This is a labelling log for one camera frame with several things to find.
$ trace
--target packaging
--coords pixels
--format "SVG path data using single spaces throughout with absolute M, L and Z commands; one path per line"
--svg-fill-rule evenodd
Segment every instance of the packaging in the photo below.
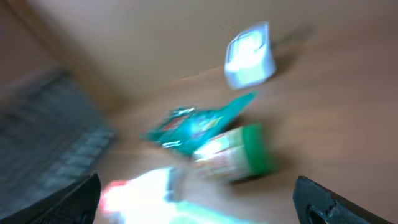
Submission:
M 181 175 L 181 170 L 165 167 L 113 181 L 101 192 L 101 213 L 113 223 L 168 223 L 177 214 Z
M 230 130 L 208 141 L 193 154 L 195 172 L 205 179 L 234 181 L 276 170 L 259 124 Z
M 180 177 L 180 170 L 166 167 L 132 180 L 111 182 L 101 193 L 101 213 L 117 224 L 254 223 L 178 201 Z
M 164 148 L 191 156 L 210 138 L 221 133 L 256 96 L 257 92 L 251 92 L 214 110 L 177 108 L 170 112 L 162 124 L 142 137 Z

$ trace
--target wooden floor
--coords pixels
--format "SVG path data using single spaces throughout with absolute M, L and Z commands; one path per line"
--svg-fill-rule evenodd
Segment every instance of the wooden floor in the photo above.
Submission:
M 118 145 L 96 170 L 104 184 L 162 166 L 187 170 L 183 197 L 239 218 L 298 223 L 292 201 L 299 175 L 398 222 L 398 17 L 380 14 L 317 30 L 277 53 L 280 72 L 263 85 L 233 91 L 222 68 L 179 80 L 113 119 Z M 179 105 L 222 106 L 250 90 L 259 96 L 241 124 L 261 123 L 278 158 L 274 175 L 232 186 L 205 182 L 188 160 L 139 135 Z M 106 223 L 98 215 L 97 223 Z

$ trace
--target wooden surface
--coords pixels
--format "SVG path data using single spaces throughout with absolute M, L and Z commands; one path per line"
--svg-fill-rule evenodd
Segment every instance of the wooden surface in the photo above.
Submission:
M 398 222 L 398 19 L 380 15 L 321 30 L 277 54 L 280 72 L 263 85 L 233 91 L 222 68 L 173 83 L 114 119 L 121 135 L 96 170 L 103 184 L 162 166 L 185 167 L 183 197 L 221 212 L 270 223 L 298 223 L 292 201 L 299 175 Z M 190 162 L 139 135 L 181 104 L 222 106 L 259 90 L 240 124 L 261 123 L 279 160 L 270 176 L 232 186 L 205 182 Z M 98 215 L 97 223 L 106 223 Z

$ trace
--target plastic bag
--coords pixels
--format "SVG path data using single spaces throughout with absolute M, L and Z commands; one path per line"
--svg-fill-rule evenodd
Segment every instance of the plastic bag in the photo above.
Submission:
M 214 110 L 180 107 L 170 112 L 166 120 L 142 137 L 164 148 L 191 156 L 210 138 L 220 134 L 227 125 L 256 97 L 251 92 Z
M 101 193 L 102 214 L 116 223 L 168 223 L 177 214 L 180 176 L 178 169 L 166 167 L 113 181 Z

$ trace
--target green snack wrapper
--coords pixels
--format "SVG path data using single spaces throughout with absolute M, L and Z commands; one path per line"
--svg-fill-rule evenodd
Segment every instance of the green snack wrapper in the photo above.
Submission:
M 210 138 L 224 131 L 256 96 L 257 92 L 251 92 L 213 110 L 177 108 L 170 112 L 162 124 L 142 135 L 142 138 L 191 156 Z

